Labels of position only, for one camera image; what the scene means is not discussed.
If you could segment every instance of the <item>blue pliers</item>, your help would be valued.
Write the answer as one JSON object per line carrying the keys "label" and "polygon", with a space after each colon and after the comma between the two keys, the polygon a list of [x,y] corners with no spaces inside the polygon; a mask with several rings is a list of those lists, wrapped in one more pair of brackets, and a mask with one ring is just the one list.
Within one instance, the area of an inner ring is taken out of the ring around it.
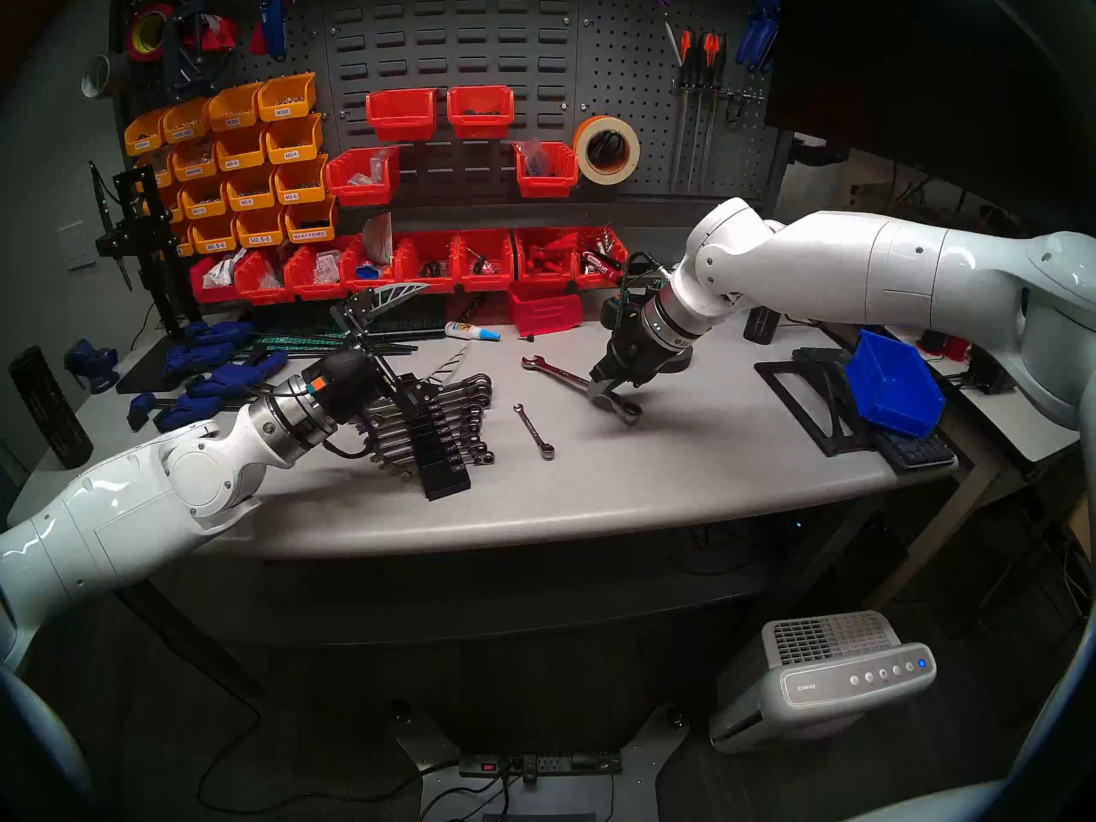
{"label": "blue pliers", "polygon": [[746,70],[765,71],[773,53],[773,41],[780,25],[780,0],[751,0],[754,10],[750,13],[745,34],[739,42],[734,64],[745,64]]}

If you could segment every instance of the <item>screwdriver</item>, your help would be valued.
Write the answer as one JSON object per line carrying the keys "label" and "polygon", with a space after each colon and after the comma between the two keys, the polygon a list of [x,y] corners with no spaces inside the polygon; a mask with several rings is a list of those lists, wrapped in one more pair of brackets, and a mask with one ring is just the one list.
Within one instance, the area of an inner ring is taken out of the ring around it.
{"label": "screwdriver", "polygon": [[704,156],[700,158],[700,191],[708,181],[708,155],[711,152],[711,125],[716,122],[719,110],[719,92],[723,90],[723,67],[727,65],[727,35],[708,35],[704,42],[704,50],[713,53],[707,60],[708,69],[704,77],[705,84],[711,92],[711,114],[708,115],[708,129],[704,136]]}
{"label": "screwdriver", "polygon": [[688,117],[688,96],[696,83],[699,50],[693,45],[696,36],[686,28],[682,32],[682,65],[677,69],[677,137],[674,139],[674,157],[670,170],[670,193],[677,189],[677,173],[681,169],[682,150],[685,144],[685,121]]}

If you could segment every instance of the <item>tape roll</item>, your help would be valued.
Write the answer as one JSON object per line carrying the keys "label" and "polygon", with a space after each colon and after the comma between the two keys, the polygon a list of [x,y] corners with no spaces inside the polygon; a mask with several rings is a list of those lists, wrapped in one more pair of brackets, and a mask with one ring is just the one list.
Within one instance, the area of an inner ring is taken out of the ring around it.
{"label": "tape roll", "polygon": [[623,119],[607,114],[579,124],[571,149],[579,159],[582,175],[598,185],[624,182],[639,164],[636,130]]}

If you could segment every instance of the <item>black cable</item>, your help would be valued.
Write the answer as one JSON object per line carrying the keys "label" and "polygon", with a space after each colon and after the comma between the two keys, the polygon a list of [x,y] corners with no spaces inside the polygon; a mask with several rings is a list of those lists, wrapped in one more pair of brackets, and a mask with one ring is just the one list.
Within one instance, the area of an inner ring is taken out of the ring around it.
{"label": "black cable", "polygon": [[362,457],[368,456],[372,453],[370,449],[367,447],[364,450],[358,450],[357,453],[349,454],[345,450],[335,447],[330,442],[323,443],[323,449],[330,450],[332,454],[334,454],[335,456],[341,456],[343,459],[361,459]]}
{"label": "black cable", "polygon": [[137,334],[134,335],[134,340],[132,342],[129,342],[129,352],[130,353],[133,352],[133,349],[135,346],[137,346],[137,339],[140,338],[140,334],[145,331],[145,328],[148,326],[148,316],[152,313],[152,307],[153,306],[156,306],[156,300],[152,300],[152,302],[150,302],[148,305],[148,309],[146,309],[146,311],[145,311],[145,320],[141,321],[140,329],[137,330]]}

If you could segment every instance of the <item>wrench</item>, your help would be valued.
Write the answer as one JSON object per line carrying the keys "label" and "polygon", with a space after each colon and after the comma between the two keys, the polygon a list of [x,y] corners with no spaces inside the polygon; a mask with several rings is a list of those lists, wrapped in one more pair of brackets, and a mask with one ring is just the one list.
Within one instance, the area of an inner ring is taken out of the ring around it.
{"label": "wrench", "polygon": [[[569,370],[563,370],[562,368],[557,368],[555,365],[549,365],[545,362],[544,356],[534,356],[530,359],[523,356],[522,367],[526,370],[541,370],[545,374],[549,374],[569,386],[581,389],[583,395],[587,393],[587,389],[590,388],[589,379],[583,379]],[[604,391],[601,395],[595,395],[589,399],[590,402],[598,409],[615,412],[617,418],[624,421],[628,426],[631,426],[639,421],[640,415],[643,414],[643,410],[640,407],[636,406],[630,400],[626,400],[620,397],[615,391]]]}
{"label": "wrench", "polygon": [[555,459],[556,448],[540,437],[537,429],[533,426],[533,422],[529,421],[529,416],[525,414],[525,407],[521,403],[514,403],[514,411],[517,413],[518,418],[522,419],[522,423],[524,423],[525,429],[529,431],[529,435],[533,436],[533,441],[537,443],[537,447],[540,448],[540,456],[545,459]]}

